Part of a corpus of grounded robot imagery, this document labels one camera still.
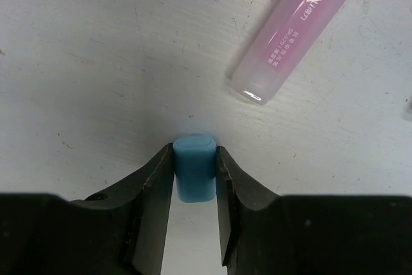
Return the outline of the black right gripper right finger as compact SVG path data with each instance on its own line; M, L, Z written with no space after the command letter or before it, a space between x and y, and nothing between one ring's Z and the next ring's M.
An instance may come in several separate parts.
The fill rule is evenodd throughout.
M411 198L278 195L216 152L221 262L229 274L410 274Z

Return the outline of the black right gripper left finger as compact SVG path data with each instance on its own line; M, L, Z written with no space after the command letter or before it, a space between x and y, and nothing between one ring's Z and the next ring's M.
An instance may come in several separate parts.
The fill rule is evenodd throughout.
M2 274L159 274L173 148L83 200L1 194Z

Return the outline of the light blue highlighter cap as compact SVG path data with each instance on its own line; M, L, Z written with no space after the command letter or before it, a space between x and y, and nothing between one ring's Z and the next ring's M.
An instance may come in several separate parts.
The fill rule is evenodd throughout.
M206 135L174 141L174 172L182 202L208 202L216 196L216 149L215 140Z

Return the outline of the purple highlighter body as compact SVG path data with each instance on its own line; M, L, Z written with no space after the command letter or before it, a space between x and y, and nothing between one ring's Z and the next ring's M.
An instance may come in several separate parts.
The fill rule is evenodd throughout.
M271 100L345 0L280 0L234 70L231 87L261 105Z

